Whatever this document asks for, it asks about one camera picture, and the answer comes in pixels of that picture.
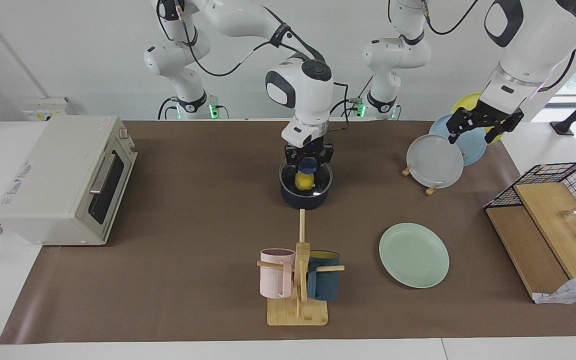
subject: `brown tabletop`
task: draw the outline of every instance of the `brown tabletop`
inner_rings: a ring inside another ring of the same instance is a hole
[[[0,344],[576,336],[576,303],[535,305],[483,206],[518,172],[501,142],[432,196],[402,177],[430,122],[351,123],[334,143],[327,201],[306,217],[313,249],[341,254],[326,326],[267,326],[256,260],[294,248],[298,211],[279,191],[283,122],[127,122],[139,156],[108,244],[44,246]],[[386,229],[443,240],[445,280],[400,284],[380,262]]]

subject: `white wall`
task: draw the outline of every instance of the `white wall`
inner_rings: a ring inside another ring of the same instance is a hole
[[[378,37],[398,36],[386,19],[386,0],[259,2],[320,50],[334,79],[350,84],[354,95],[370,77],[361,58],[364,44]],[[432,45],[429,64],[423,69],[400,71],[403,119],[436,119],[450,112],[461,96],[481,91],[503,54],[483,30],[483,17],[491,2],[478,3],[450,35],[427,32]],[[470,4],[471,0],[433,2],[434,27],[452,27]],[[212,44],[202,64],[213,71],[230,69],[262,42],[257,38],[227,38],[201,16],[196,18],[197,27],[208,34]],[[25,75],[0,41],[0,121],[21,120],[21,99],[41,96],[41,88],[48,96],[68,97],[78,114],[112,114],[123,119],[153,119],[162,100],[174,95],[166,79],[144,66],[144,50],[165,41],[149,0],[0,1],[0,36],[40,87]],[[270,101],[264,89],[266,71],[283,59],[281,52],[265,47],[233,75],[201,76],[205,88],[219,97],[233,118],[290,117],[290,110]],[[196,65],[190,67],[201,73]],[[340,100],[343,93],[340,88],[336,91]],[[554,92],[540,94],[524,105],[527,117],[534,116]]]

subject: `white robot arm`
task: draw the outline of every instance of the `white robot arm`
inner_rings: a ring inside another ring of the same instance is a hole
[[[474,128],[492,127],[486,141],[512,132],[530,100],[576,48],[576,0],[495,0],[485,19],[505,55],[489,76],[476,107],[458,109],[446,127],[450,142]]]
[[[430,45],[425,39],[424,12],[421,0],[393,0],[392,25],[398,38],[378,38],[363,48],[363,61],[373,73],[372,85],[362,98],[365,116],[387,119],[393,113],[402,79],[396,69],[421,68],[430,59]]]
[[[324,57],[290,26],[251,0],[151,1],[164,34],[174,46],[151,47],[144,53],[144,60],[154,73],[172,80],[179,100],[186,107],[191,105],[188,109],[197,109],[206,101],[199,75],[185,68],[210,51],[208,37],[194,27],[193,14],[201,12],[224,35],[260,37],[290,55],[265,77],[268,96],[284,107],[295,109],[295,116],[281,136],[299,149],[316,143],[323,150],[332,105],[332,72]]]

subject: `white table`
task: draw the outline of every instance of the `white table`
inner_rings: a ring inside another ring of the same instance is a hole
[[[5,191],[45,122],[0,122],[0,195]],[[540,131],[546,123],[521,123],[503,138],[523,173],[535,164],[576,161],[574,137]],[[11,232],[0,235],[0,333],[28,276],[39,246]],[[224,342],[84,342],[0,345],[0,358],[104,359],[292,359],[295,354],[326,354],[343,359],[576,359],[576,337],[483,339],[380,339]]]

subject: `wire basket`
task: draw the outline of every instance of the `wire basket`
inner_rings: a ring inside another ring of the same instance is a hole
[[[576,198],[576,162],[533,166],[507,189],[499,193],[494,200],[487,203],[485,208],[521,207],[523,203],[515,191],[515,186],[542,183],[564,183]]]

